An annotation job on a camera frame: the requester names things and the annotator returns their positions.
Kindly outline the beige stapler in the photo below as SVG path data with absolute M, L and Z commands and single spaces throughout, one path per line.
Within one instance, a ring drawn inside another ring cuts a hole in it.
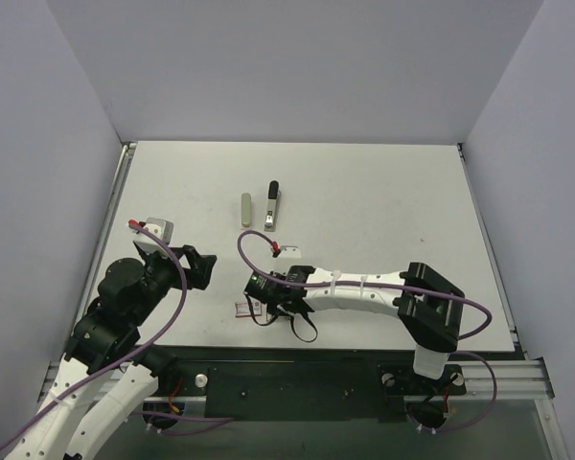
M 241 227 L 249 228 L 252 225 L 252 197 L 250 193 L 241 195 Z

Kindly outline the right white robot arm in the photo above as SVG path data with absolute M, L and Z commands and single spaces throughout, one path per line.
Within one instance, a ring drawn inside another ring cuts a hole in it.
M 400 320 L 415 341 L 411 385 L 429 392 L 444 378 L 450 354 L 457 350 L 464 292 L 424 263 L 387 274 L 353 274 L 297 264 L 269 277 L 252 273 L 245 297 L 266 305 L 273 317 L 314 312 L 360 311 Z

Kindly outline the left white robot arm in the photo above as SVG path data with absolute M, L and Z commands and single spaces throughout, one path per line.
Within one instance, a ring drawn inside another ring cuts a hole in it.
M 176 387 L 176 356 L 153 339 L 141 343 L 139 328 L 170 290 L 206 289 L 217 258 L 190 245 L 136 249 L 138 258 L 119 259 L 106 270 L 10 459 L 91 459 L 146 397 Z

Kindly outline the red white staple box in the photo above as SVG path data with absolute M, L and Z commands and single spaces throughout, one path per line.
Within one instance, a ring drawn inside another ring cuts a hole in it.
M 252 303 L 252 308 L 249 308 L 249 304 L 247 302 L 237 302 L 235 304 L 236 318 L 244 318 L 251 315 L 261 316 L 262 314 L 263 314 L 263 305 L 258 301 L 254 301 Z

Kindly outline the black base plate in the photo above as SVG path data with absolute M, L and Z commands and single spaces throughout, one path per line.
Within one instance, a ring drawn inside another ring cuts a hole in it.
M 142 404 L 186 417 L 238 422 L 376 419 L 401 422 L 411 403 L 446 409 L 466 386 L 457 364 L 440 379 L 415 375 L 405 351 L 177 347 L 159 388 Z

